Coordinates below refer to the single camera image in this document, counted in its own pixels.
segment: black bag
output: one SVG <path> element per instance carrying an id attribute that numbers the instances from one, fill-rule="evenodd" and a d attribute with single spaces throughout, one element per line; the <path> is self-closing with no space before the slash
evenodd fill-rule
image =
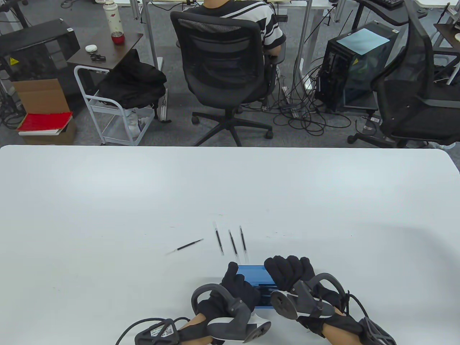
<path id="1" fill-rule="evenodd" d="M 165 94 L 166 76 L 154 66 L 142 63 L 136 49 L 125 56 L 99 84 L 99 96 L 113 99 L 125 109 L 158 108 L 158 100 Z"/>

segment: red book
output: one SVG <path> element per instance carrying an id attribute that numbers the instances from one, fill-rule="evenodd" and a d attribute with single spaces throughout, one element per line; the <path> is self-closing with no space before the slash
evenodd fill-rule
<path id="1" fill-rule="evenodd" d="M 72 112 L 60 114 L 27 114 L 21 126 L 20 132 L 49 131 L 63 129 L 72 118 Z"/>

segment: chair base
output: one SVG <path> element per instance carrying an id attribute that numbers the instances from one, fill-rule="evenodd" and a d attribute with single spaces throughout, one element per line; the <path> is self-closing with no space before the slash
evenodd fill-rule
<path id="1" fill-rule="evenodd" d="M 392 149 L 392 148 L 401 149 L 401 148 L 406 147 L 407 142 L 408 142 L 407 139 L 400 139 L 395 142 L 390 142 L 383 138 L 377 138 L 377 137 L 373 137 L 373 136 L 362 134 L 362 133 L 356 133 L 355 135 L 350 135 L 346 141 L 349 144 L 354 144 L 358 139 L 366 143 L 369 143 L 371 145 L 380 147 L 382 149 Z"/>
<path id="2" fill-rule="evenodd" d="M 237 126 L 266 129 L 267 132 L 265 133 L 265 138 L 266 139 L 273 138 L 272 126 L 266 125 L 260 122 L 237 119 L 235 118 L 235 112 L 236 112 L 236 109 L 232 109 L 232 110 L 226 109 L 224 116 L 193 112 L 192 113 L 192 123 L 194 125 L 198 125 L 200 123 L 199 117 L 203 117 L 205 119 L 218 122 L 218 125 L 216 127 L 214 127 L 208 133 L 206 133 L 204 137 L 198 140 L 193 146 L 200 146 L 202 143 L 207 141 L 209 138 L 213 137 L 214 135 L 216 135 L 217 133 L 219 133 L 220 131 L 224 129 L 230 131 L 237 146 L 242 146 L 240 138 L 238 137 L 238 134 L 236 133 L 235 127 Z"/>

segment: black and white striped shirt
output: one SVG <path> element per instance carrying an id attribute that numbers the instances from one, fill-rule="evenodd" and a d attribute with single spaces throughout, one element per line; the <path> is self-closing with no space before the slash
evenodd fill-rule
<path id="1" fill-rule="evenodd" d="M 284 43 L 286 37 L 278 26 L 273 10 L 263 1 L 229 0 L 221 7 L 207 8 L 203 5 L 192 7 L 187 12 L 232 19 L 245 19 L 256 22 L 260 27 L 265 49 L 273 49 Z"/>

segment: sticker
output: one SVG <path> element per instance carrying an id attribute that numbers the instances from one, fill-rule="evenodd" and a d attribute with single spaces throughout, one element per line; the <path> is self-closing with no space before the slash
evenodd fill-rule
<path id="1" fill-rule="evenodd" d="M 157 327 L 157 328 L 155 328 L 155 329 L 152 329 L 152 330 L 150 331 L 150 336 L 151 336 L 151 337 L 157 336 L 157 335 L 160 333 L 160 331 L 161 331 L 161 329 L 163 328 L 163 326 L 164 326 L 164 325 L 161 325 L 161 326 L 159 326 L 159 327 Z M 166 328 L 166 330 L 163 332 L 163 334 L 161 335 L 161 337 L 162 337 L 162 338 L 165 338 L 165 337 L 167 337 L 167 336 L 169 336 L 169 335 L 171 335 L 171 334 L 173 334 L 173 333 L 174 333 L 173 327 L 172 327 L 172 325 L 169 325 L 168 328 Z"/>

